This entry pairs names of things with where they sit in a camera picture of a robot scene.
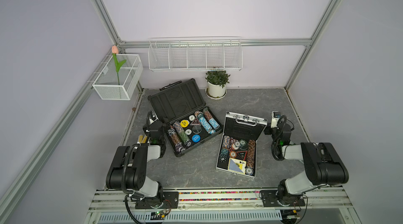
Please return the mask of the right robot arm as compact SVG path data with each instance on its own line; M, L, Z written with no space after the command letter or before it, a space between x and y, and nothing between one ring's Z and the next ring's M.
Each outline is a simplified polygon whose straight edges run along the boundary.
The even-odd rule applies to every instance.
M279 183L276 200L282 205L290 204L293 198L302 198L304 193L323 186L346 184L349 173L331 143L291 144L294 124L286 115L272 112L270 126L264 133L272 137L271 153L276 161L297 160L304 171Z

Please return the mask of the silver aluminium poker case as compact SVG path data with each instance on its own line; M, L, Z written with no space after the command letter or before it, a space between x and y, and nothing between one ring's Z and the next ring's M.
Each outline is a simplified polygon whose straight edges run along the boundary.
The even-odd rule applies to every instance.
M257 170L257 142L267 125L267 119L227 112L217 156L216 169L247 178L255 178ZM230 158L246 161L249 140L256 141L255 168L246 167L246 173L244 175L228 171L227 168Z

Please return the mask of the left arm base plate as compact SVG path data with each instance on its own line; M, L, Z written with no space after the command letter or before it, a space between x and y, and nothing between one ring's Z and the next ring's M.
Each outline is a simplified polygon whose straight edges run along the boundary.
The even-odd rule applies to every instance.
M179 193L177 191L163 191L156 197L146 197L135 204L135 209L177 209Z

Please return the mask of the black plastic poker case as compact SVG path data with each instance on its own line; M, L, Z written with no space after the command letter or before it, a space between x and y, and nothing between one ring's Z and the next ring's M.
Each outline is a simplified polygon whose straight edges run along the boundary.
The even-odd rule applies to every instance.
M183 156L223 132L223 124L207 106L195 79L165 86L158 93L148 96L148 101L164 124L164 137L171 144L176 157ZM214 130L204 118L203 109L206 107L219 123L218 130ZM190 122L187 128L181 127L182 120ZM201 136L200 142L192 141L194 134Z

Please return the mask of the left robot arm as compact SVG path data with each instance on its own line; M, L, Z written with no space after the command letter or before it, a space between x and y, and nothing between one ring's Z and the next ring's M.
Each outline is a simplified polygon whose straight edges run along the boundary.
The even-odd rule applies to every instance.
M120 190L132 199L144 199L160 204L164 200L161 183L147 176L147 164L162 158L166 151L164 124L156 120L146 122L144 132L147 143L120 146L116 150L106 176L108 189Z

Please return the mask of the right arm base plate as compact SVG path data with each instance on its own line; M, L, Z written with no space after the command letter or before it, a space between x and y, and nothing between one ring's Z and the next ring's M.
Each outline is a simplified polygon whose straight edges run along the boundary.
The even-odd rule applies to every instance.
M304 207L306 205L302 195L283 195L277 190L261 190L259 198L264 207Z

